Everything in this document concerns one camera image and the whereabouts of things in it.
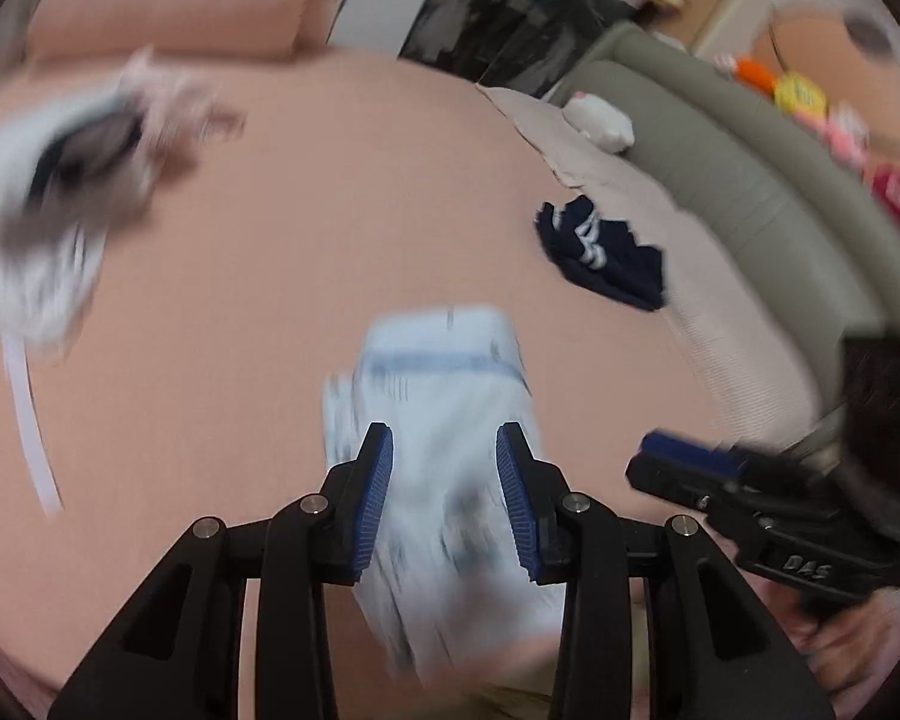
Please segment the person's right hand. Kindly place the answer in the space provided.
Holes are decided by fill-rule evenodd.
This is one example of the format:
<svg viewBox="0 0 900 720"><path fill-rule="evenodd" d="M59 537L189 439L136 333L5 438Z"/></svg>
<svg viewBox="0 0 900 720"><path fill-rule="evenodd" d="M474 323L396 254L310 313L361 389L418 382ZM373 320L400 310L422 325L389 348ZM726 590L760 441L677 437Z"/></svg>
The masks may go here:
<svg viewBox="0 0 900 720"><path fill-rule="evenodd" d="M877 685L900 657L900 589L878 590L859 606L820 622L803 610L797 590L779 589L781 624L832 697Z"/></svg>

